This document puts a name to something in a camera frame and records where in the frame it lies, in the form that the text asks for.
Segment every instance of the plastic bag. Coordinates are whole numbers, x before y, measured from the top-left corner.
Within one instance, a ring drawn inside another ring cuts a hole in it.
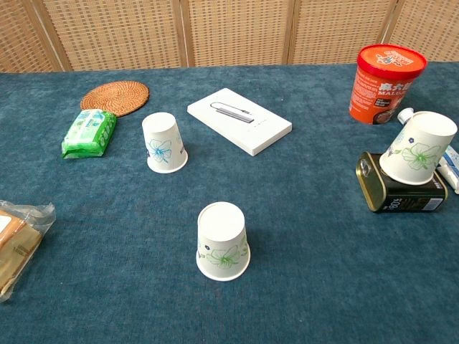
[[[115,130],[116,120],[116,116],[108,111],[83,110],[64,137],[62,157],[69,159],[101,156]]]
[[[0,302],[6,301],[21,271],[56,220],[55,206],[20,206],[0,200]]]

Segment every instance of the upside-down paper cup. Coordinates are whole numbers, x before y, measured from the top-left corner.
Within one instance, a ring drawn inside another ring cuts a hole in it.
[[[142,121],[142,128],[150,169],[158,173],[171,173],[185,166],[188,153],[173,115],[153,113]]]
[[[367,124],[388,122],[426,66],[425,57],[405,47],[375,44],[363,48],[357,57],[351,116]]]
[[[206,206],[198,217],[199,270],[216,281],[238,278],[249,266],[250,248],[241,209],[231,203]]]
[[[457,131],[450,118],[419,111],[381,156],[379,164],[383,172],[400,183],[425,184],[432,179],[438,161]]]

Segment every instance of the background wall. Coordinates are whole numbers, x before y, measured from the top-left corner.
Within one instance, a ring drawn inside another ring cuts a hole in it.
[[[0,1],[0,72],[354,63],[380,42],[459,61],[459,1]]]

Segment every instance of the tin can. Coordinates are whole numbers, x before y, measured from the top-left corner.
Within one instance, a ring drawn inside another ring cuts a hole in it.
[[[405,47],[375,44],[363,48],[357,57],[351,116],[367,124],[388,122],[426,66],[425,57]]]
[[[356,167],[357,179],[371,211],[434,211],[445,203],[448,190],[436,171],[426,184],[403,184],[383,172],[380,156],[363,152]]]

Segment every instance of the woven rattan coaster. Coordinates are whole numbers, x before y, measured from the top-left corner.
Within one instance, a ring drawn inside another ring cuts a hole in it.
[[[96,87],[81,100],[81,110],[101,109],[116,117],[127,115],[148,100],[148,87],[136,81],[115,81]]]

